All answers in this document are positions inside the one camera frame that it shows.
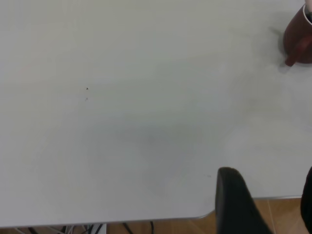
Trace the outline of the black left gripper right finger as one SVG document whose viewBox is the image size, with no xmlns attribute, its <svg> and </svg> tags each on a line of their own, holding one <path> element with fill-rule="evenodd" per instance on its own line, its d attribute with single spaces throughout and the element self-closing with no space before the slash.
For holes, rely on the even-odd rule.
<svg viewBox="0 0 312 234">
<path fill-rule="evenodd" d="M 305 227 L 309 234 L 312 234 L 312 167 L 306 177 L 301 203 L 300 212 Z"/>
</svg>

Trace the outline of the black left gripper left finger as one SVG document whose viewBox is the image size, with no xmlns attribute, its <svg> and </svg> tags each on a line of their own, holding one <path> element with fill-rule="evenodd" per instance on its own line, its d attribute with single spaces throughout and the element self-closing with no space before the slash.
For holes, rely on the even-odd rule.
<svg viewBox="0 0 312 234">
<path fill-rule="evenodd" d="M 221 167 L 215 194 L 218 234 L 271 234 L 238 170 Z"/>
</svg>

